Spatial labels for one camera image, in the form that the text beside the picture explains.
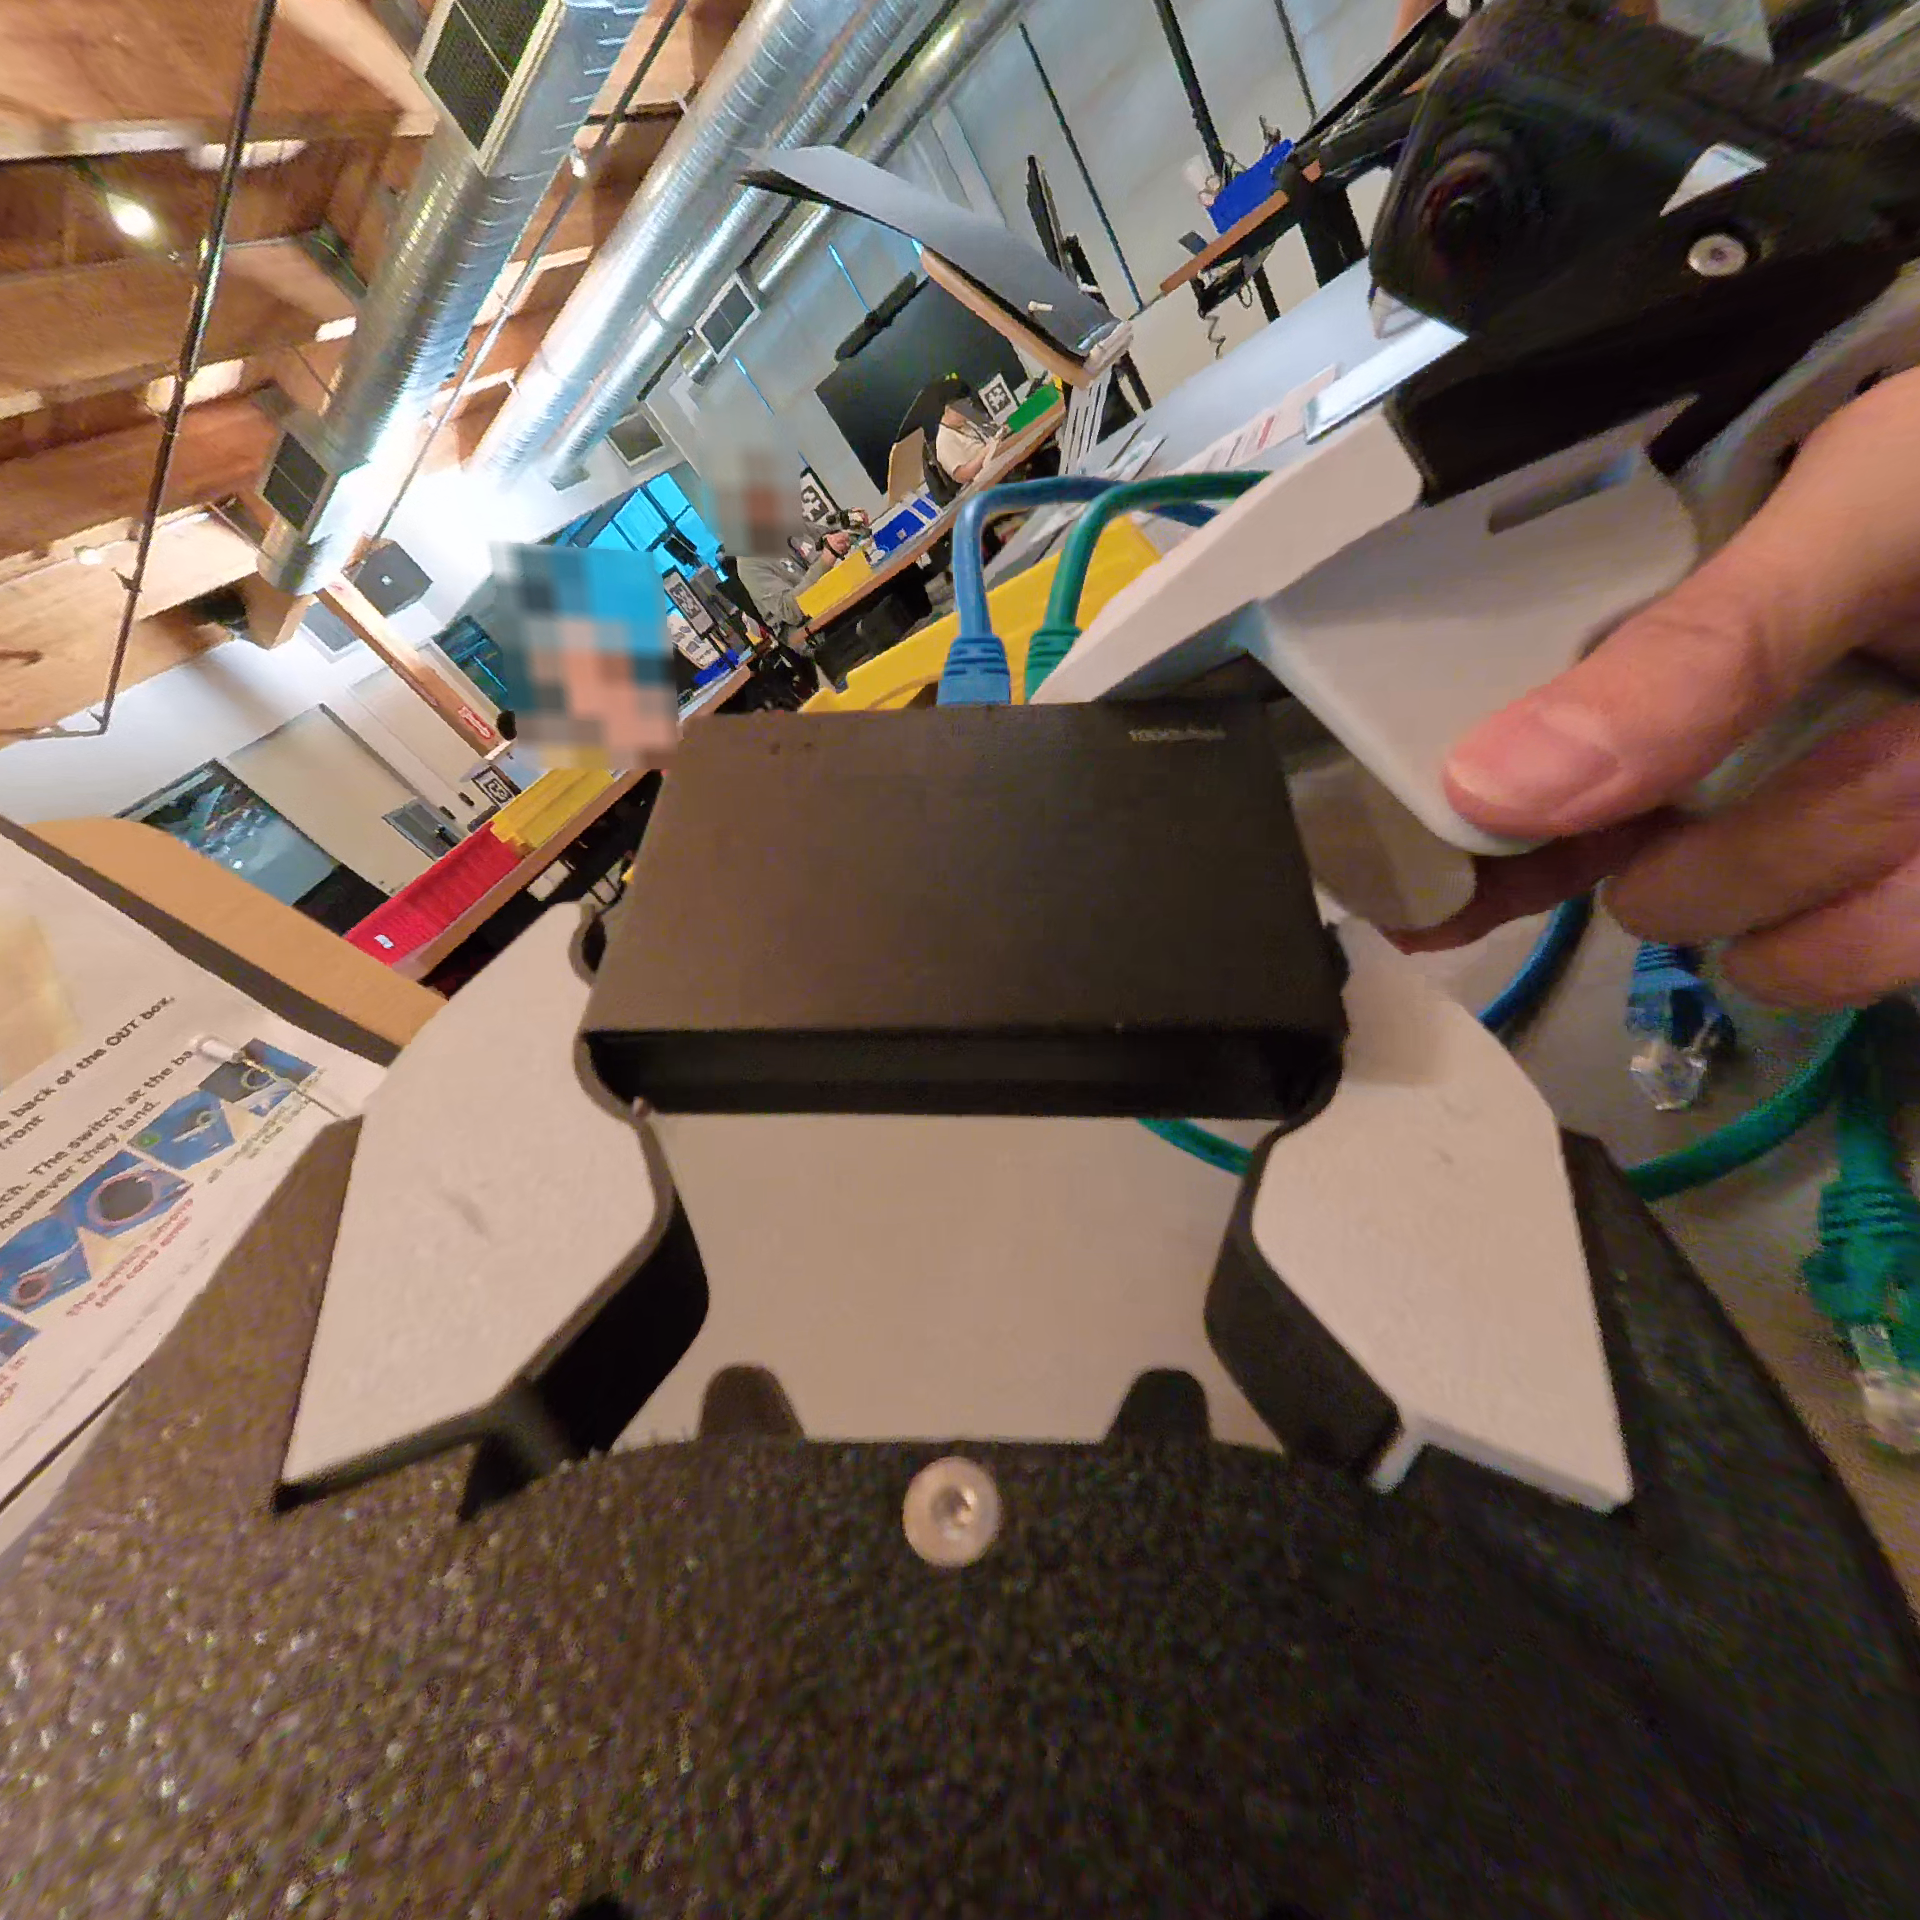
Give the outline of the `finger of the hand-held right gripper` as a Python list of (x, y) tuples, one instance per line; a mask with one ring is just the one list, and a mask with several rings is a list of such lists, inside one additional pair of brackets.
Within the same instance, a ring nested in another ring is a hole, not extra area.
[(1150, 698), (1234, 651), (1234, 620), (1410, 513), (1423, 475), (1389, 422), (1347, 422), (1178, 543), (1098, 613), (1037, 705)]
[(1380, 931), (1429, 931), (1477, 894), (1474, 855), (1451, 849), (1404, 810), (1335, 810), (1318, 818), (1318, 891)]

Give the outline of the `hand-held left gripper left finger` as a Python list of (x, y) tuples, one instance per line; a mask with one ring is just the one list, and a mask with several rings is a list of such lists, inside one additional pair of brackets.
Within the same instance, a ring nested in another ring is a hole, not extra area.
[(282, 1505), (468, 1452), (468, 1518), (610, 1452), (701, 1333), (659, 1142), (582, 1065), (602, 935), (542, 911), (367, 1100)]

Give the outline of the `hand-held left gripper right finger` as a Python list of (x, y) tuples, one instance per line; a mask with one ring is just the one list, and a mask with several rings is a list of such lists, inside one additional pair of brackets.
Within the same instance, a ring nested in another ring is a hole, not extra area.
[(1206, 1345), (1286, 1453), (1380, 1494), (1449, 1455), (1614, 1514), (1634, 1476), (1551, 1108), (1380, 932), (1335, 935), (1342, 1075), (1260, 1142)]

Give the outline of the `yellow plastic bin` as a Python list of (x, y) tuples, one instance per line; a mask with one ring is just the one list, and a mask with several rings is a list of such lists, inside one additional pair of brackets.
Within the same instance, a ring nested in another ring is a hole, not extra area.
[[(1063, 555), (1063, 550), (1057, 550), (1007, 583), (990, 587), (990, 614), (1010, 666), (1013, 705), (1025, 701), (1026, 650), (1047, 613), (1051, 578)], [(1092, 627), (1092, 620), (1124, 586), (1159, 563), (1161, 550), (1147, 539), (1139, 517), (1110, 523), (1102, 532), (1087, 567), (1078, 606), (1084, 628)], [(818, 691), (799, 710), (899, 713), (933, 707), (956, 635), (957, 613), (950, 611), (901, 638), (881, 657), (851, 667), (843, 687)]]

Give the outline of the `black network switch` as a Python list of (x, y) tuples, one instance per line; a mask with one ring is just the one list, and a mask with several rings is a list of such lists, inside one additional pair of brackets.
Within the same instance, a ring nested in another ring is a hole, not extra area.
[(665, 1116), (1289, 1127), (1337, 1091), (1345, 983), (1260, 705), (722, 716), (662, 778), (582, 1053)]

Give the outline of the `person's right hand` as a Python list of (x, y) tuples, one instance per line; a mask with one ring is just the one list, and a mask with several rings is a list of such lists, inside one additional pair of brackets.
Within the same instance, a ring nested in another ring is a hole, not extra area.
[[(1837, 1012), (1918, 980), (1918, 373), (1854, 398), (1764, 508), (1570, 671), (1462, 735), (1446, 797), (1487, 835), (1471, 900), (1405, 953), (1601, 887), (1617, 924), (1709, 946), (1742, 997)], [(1684, 799), (1847, 657), (1908, 687), (1714, 812)]]

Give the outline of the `paper with red header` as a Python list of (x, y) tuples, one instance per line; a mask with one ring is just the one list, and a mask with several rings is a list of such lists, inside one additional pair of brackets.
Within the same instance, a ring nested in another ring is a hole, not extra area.
[(1191, 474), (1225, 474), (1262, 468), (1279, 445), (1301, 437), (1308, 401), (1286, 396), (1228, 437), (1215, 438), (1191, 463)]

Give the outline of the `red storage bin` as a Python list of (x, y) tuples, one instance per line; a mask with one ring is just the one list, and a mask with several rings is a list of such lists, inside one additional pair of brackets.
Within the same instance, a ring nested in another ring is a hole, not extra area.
[(468, 908), (521, 865), (521, 849), (482, 826), (458, 849), (430, 865), (417, 881), (399, 887), (382, 908), (347, 927), (353, 948), (396, 967), (419, 948), (430, 946)]

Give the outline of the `rounded wooden board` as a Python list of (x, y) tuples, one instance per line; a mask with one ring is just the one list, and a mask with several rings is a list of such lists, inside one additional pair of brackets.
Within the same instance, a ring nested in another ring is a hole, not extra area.
[(413, 1043), (446, 1003), (141, 822), (2, 820), (2, 835), (276, 1015), (370, 1060)]

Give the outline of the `printed instruction sheet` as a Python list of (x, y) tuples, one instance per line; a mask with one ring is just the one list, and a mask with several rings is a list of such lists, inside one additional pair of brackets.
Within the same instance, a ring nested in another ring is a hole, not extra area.
[(394, 1047), (289, 1018), (4, 829), (4, 1505), (131, 1382)]

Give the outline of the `black tilted panel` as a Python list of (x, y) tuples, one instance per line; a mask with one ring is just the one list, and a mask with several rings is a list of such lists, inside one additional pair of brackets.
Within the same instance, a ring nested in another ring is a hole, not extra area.
[(1117, 366), (1133, 330), (1004, 225), (930, 194), (847, 151), (758, 151), (745, 185), (817, 202), (913, 239), (926, 276), (1026, 361), (1085, 389)]

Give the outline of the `long yellow storage bin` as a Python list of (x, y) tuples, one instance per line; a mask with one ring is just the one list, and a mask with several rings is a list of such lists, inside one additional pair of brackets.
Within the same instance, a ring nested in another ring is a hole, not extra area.
[(487, 829), (524, 858), (563, 836), (563, 829), (604, 794), (617, 787), (609, 767), (570, 767), (542, 775), (511, 803), (500, 806)]

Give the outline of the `black wall monitor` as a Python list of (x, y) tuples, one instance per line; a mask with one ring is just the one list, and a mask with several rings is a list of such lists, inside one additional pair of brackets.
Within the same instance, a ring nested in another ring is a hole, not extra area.
[(868, 322), (855, 339), (857, 349), (837, 359), (817, 398), (878, 489), (929, 386), (959, 379), (977, 390), (997, 373), (1020, 369), (993, 326), (930, 282), (884, 326)]

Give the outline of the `spiral metal air duct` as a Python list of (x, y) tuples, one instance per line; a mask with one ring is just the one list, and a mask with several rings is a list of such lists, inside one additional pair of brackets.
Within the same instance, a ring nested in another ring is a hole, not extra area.
[(780, 221), (780, 148), (833, 147), (881, 107), (884, 153), (1025, 5), (756, 2), (519, 373), (471, 460), (500, 489), (570, 467), (673, 366)]
[(273, 526), (259, 571), (319, 591), (394, 498), (421, 421), (473, 326), (521, 300), (532, 259), (571, 265), (613, 226), (665, 135), (643, 102), (686, 5), (422, 5), (413, 74), (438, 111), (317, 414), (289, 417), (259, 485)]

